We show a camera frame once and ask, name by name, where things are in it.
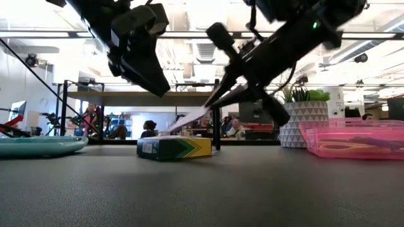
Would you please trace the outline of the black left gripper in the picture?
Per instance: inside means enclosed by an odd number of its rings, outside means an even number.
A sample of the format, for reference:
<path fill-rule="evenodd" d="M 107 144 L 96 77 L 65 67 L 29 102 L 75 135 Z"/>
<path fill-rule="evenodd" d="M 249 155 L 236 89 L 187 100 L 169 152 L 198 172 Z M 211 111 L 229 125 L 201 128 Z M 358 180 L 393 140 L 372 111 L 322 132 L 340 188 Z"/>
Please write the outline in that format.
<path fill-rule="evenodd" d="M 155 35 L 145 30 L 120 36 L 110 33 L 107 57 L 112 75 L 163 97 L 170 85 L 158 61 Z"/>

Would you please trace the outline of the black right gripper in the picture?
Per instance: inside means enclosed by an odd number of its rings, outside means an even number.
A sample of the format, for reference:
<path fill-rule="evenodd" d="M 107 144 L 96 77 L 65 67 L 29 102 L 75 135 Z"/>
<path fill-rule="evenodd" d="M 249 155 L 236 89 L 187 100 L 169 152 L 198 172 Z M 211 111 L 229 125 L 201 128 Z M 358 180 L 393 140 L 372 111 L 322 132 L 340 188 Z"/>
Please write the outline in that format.
<path fill-rule="evenodd" d="M 209 39 L 229 56 L 222 82 L 215 88 L 204 107 L 220 108 L 235 103 L 261 100 L 263 110 L 279 125 L 290 120 L 283 105 L 265 91 L 273 79 L 312 49 L 323 43 L 329 31 L 313 27 L 313 21 L 288 22 L 272 36 L 242 55 L 232 46 L 233 38 L 221 23 L 206 30 Z"/>

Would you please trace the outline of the white paper sheet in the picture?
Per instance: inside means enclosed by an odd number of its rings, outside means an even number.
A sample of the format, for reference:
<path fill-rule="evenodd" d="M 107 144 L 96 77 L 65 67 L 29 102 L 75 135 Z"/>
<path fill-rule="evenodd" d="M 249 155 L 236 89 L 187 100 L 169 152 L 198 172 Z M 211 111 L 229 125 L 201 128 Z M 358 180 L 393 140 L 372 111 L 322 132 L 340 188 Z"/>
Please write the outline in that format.
<path fill-rule="evenodd" d="M 206 115 L 210 111 L 209 107 L 199 107 L 198 109 L 188 113 L 185 117 L 180 118 L 177 122 L 172 124 L 167 128 L 167 132 L 175 131 L 177 129 L 180 129 L 182 126 L 192 123 L 195 120 L 200 119 L 204 115 Z"/>

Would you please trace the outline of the green yellow crayon box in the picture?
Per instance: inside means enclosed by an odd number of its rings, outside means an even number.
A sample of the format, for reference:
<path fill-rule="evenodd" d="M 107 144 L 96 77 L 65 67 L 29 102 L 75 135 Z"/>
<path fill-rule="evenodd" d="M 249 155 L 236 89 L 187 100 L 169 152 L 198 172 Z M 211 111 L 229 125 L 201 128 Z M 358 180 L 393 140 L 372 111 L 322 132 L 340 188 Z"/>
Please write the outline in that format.
<path fill-rule="evenodd" d="M 138 139 L 136 154 L 158 161 L 208 157 L 212 155 L 212 140 L 184 136 L 145 137 Z"/>

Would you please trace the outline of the black rack with wooden shelf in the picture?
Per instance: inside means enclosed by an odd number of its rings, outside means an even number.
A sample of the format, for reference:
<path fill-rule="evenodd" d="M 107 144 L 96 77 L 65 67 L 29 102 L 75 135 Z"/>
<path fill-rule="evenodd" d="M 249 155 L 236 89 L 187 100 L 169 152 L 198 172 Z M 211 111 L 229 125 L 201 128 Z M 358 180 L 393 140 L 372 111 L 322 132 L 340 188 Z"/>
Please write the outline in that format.
<path fill-rule="evenodd" d="M 128 107 L 140 112 L 192 112 L 203 106 L 210 97 L 207 91 L 170 91 L 163 97 L 158 97 L 146 91 L 105 91 L 105 85 L 100 83 L 101 90 L 90 84 L 65 81 L 56 83 L 57 91 L 62 101 L 68 98 L 86 101 L 99 107 Z"/>

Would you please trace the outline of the black computer monitor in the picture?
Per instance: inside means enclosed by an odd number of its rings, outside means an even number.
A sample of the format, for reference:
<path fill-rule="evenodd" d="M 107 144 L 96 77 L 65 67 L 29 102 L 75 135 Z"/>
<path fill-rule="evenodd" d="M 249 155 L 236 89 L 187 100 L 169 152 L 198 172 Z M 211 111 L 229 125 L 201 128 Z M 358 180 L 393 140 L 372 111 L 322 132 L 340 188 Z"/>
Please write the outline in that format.
<path fill-rule="evenodd" d="M 272 124 L 271 116 L 263 110 L 261 100 L 239 103 L 239 119 L 243 123 Z"/>

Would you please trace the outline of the red cabinet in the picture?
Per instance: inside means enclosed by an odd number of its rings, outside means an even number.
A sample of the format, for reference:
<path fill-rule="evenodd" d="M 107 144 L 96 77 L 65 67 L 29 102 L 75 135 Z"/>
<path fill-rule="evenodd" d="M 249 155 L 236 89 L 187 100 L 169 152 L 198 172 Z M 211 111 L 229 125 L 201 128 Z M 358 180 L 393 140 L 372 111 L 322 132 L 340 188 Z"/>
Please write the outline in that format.
<path fill-rule="evenodd" d="M 243 126 L 245 130 L 250 131 L 275 132 L 279 130 L 279 127 L 273 124 L 244 124 Z"/>

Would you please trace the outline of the black framed LED light bar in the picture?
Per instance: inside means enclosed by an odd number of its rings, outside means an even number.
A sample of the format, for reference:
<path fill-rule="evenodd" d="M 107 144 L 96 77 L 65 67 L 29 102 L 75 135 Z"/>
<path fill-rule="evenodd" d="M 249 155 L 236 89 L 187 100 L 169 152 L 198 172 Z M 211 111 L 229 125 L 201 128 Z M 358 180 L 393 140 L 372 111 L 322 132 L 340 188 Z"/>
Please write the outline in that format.
<path fill-rule="evenodd" d="M 340 32 L 343 40 L 404 40 L 404 32 Z M 86 31 L 46 31 L 46 30 L 0 30 L 1 38 L 57 39 L 92 38 Z M 205 32 L 165 32 L 160 38 L 167 39 L 207 39 Z"/>

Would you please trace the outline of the white triangle-patterned plant pot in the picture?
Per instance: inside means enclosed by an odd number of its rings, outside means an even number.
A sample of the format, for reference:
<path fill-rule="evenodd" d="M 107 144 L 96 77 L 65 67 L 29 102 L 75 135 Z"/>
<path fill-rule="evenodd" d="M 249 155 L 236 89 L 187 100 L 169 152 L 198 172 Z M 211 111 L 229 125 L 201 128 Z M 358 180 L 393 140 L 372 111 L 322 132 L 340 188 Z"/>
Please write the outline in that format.
<path fill-rule="evenodd" d="M 328 123 L 328 105 L 324 101 L 304 101 L 283 105 L 290 120 L 280 128 L 279 140 L 284 148 L 307 148 L 304 134 L 313 127 Z"/>

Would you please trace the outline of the green artificial plant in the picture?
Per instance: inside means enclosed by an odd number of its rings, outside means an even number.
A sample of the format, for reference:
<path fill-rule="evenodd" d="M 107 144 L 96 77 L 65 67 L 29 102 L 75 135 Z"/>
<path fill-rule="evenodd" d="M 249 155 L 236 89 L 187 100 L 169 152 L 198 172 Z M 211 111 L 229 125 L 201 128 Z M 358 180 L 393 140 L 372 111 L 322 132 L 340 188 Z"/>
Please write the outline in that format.
<path fill-rule="evenodd" d="M 285 103 L 330 100 L 330 92 L 323 90 L 308 90 L 306 87 L 284 87 L 282 90 Z"/>

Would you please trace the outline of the white printed carton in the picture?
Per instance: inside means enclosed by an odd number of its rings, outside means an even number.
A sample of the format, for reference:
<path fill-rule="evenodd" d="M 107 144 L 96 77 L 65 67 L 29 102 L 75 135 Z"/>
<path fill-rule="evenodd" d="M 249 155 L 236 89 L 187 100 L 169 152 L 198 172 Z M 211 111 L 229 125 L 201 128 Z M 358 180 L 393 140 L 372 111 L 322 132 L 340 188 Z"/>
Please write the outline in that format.
<path fill-rule="evenodd" d="M 343 88 L 328 87 L 326 91 L 330 93 L 330 99 L 327 101 L 329 118 L 344 118 L 345 102 Z"/>

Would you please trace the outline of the teal plate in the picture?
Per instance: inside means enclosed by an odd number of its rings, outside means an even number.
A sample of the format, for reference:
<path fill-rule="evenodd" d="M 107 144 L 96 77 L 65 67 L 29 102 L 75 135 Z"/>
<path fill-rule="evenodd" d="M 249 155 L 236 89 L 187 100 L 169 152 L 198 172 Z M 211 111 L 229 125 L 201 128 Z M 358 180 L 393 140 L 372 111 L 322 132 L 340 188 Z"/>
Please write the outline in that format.
<path fill-rule="evenodd" d="M 87 137 L 39 136 L 0 138 L 0 158 L 62 156 L 83 149 Z"/>

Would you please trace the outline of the silver framed tilted monitor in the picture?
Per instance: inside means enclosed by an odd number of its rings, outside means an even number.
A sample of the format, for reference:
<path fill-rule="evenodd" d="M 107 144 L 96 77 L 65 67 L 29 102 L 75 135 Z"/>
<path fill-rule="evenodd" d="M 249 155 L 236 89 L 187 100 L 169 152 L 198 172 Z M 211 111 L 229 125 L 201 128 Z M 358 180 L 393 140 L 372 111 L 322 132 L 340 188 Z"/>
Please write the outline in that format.
<path fill-rule="evenodd" d="M 27 105 L 27 101 L 20 101 L 20 102 L 12 103 L 8 120 L 9 121 L 13 120 L 17 116 L 23 117 L 25 114 L 26 105 Z"/>

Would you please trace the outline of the pink translucent plastic bin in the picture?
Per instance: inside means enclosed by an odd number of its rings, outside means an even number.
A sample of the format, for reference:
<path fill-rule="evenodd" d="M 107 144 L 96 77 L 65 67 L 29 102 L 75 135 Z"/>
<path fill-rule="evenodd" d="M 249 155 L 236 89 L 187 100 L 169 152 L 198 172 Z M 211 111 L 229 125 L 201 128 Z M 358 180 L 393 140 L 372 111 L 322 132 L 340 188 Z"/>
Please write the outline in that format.
<path fill-rule="evenodd" d="M 400 120 L 330 119 L 325 127 L 307 129 L 304 139 L 307 150 L 322 158 L 404 160 L 403 151 L 391 154 L 329 154 L 317 150 L 320 140 L 324 139 L 404 141 L 404 121 Z"/>

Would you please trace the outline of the red bar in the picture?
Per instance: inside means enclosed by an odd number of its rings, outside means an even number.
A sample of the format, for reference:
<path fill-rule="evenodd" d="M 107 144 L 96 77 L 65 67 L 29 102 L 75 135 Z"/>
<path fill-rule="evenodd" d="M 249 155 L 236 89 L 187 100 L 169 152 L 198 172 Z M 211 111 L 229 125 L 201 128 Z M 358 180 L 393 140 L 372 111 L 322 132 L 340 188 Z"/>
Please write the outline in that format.
<path fill-rule="evenodd" d="M 4 124 L 0 124 L 0 131 L 4 129 L 4 126 L 14 126 L 15 124 L 22 122 L 23 121 L 23 116 L 22 115 L 17 115 L 15 118 L 9 120 L 8 122 Z"/>

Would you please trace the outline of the dark monitor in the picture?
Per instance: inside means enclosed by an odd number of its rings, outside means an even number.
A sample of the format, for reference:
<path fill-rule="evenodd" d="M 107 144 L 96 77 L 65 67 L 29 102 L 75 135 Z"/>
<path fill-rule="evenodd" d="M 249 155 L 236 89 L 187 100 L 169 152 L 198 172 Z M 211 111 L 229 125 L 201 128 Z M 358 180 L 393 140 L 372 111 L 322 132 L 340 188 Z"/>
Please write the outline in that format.
<path fill-rule="evenodd" d="M 389 98 L 387 104 L 389 119 L 404 121 L 404 98 Z"/>

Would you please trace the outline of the black vertical post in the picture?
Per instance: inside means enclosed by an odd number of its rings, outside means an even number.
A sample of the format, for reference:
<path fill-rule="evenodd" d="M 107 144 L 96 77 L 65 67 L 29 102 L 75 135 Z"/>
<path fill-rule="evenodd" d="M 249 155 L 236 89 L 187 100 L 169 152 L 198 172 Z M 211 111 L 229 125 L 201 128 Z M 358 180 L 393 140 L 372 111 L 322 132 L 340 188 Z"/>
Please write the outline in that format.
<path fill-rule="evenodd" d="M 215 147 L 215 151 L 220 151 L 220 109 L 218 107 L 212 108 L 212 117 L 213 117 L 213 146 Z"/>

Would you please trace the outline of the silver rectangular ceiling duct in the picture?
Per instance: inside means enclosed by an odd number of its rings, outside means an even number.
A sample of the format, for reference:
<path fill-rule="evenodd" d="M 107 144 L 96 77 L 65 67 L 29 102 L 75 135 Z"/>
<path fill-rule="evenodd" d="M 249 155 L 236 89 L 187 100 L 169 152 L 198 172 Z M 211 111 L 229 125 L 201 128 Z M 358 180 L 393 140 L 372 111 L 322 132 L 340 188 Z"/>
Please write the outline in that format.
<path fill-rule="evenodd" d="M 216 46 L 213 43 L 196 43 L 193 52 L 196 60 L 201 64 L 211 64 L 215 61 Z"/>

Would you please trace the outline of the black rig frame strut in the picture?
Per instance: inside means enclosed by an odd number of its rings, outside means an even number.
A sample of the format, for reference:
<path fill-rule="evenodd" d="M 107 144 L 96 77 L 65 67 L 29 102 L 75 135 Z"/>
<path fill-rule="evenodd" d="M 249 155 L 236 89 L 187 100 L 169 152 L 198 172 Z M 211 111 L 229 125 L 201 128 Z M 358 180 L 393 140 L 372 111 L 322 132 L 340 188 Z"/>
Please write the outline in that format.
<path fill-rule="evenodd" d="M 67 104 L 67 98 L 68 98 L 68 86 L 70 84 L 78 84 L 76 82 L 70 81 L 70 80 L 65 80 L 61 85 L 63 87 L 62 89 L 62 96 L 59 96 L 58 91 L 54 91 L 12 48 L 7 42 L 0 37 L 0 43 L 4 45 L 6 50 L 8 50 L 14 57 L 16 57 L 21 64 L 29 70 L 35 77 L 36 79 L 42 83 L 57 99 L 57 108 L 59 107 L 59 102 L 62 102 L 61 106 L 61 126 L 60 126 L 60 136 L 64 136 L 66 133 L 66 109 L 70 109 L 74 114 L 76 114 L 84 123 L 88 124 L 91 129 L 94 130 L 96 133 L 97 137 L 102 141 L 104 139 L 103 135 L 103 128 L 101 128 L 101 132 L 95 128 L 93 125 L 91 125 L 90 122 L 86 121 L 84 117 L 82 117 L 75 109 L 74 107 L 70 106 Z"/>

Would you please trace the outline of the orange handled scissors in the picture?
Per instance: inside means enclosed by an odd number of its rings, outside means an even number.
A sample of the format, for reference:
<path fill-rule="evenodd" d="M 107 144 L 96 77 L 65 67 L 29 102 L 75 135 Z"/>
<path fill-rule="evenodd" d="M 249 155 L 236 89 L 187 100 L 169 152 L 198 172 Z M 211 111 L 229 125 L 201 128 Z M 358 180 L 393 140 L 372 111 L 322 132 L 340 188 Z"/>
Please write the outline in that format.
<path fill-rule="evenodd" d="M 317 150 L 329 154 L 391 154 L 404 152 L 404 141 L 324 139 L 320 140 Z"/>

